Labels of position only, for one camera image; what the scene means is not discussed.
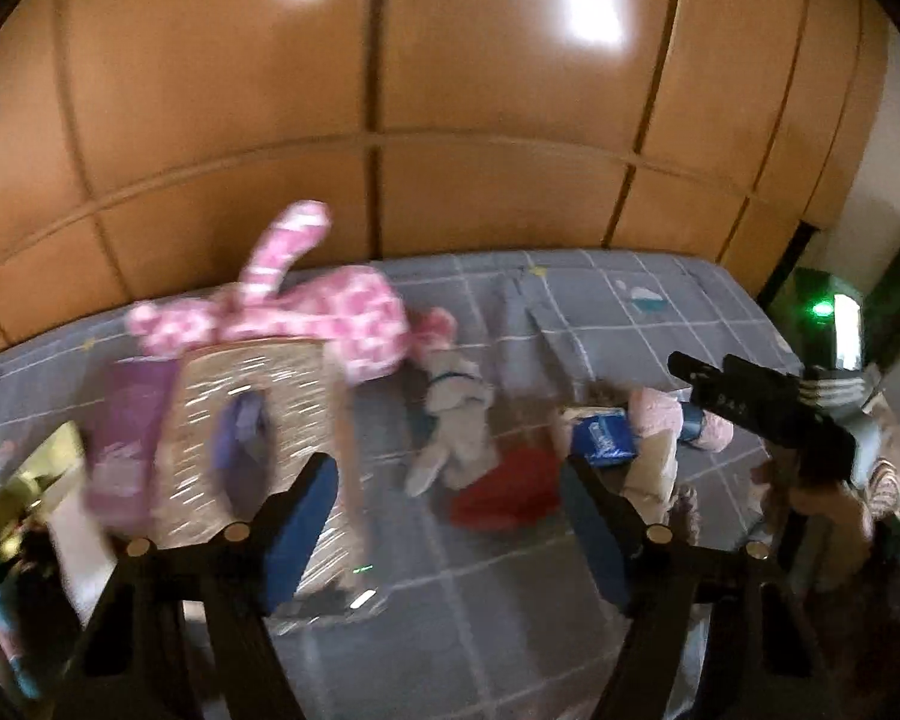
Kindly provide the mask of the person right hand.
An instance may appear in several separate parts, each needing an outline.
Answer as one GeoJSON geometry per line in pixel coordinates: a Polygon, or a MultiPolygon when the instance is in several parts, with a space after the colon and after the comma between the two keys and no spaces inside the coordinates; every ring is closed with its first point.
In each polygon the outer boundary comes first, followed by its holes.
{"type": "Polygon", "coordinates": [[[866,499],[847,483],[800,488],[793,457],[769,457],[751,470],[751,500],[793,593],[831,592],[870,554],[875,520],[866,499]]]}

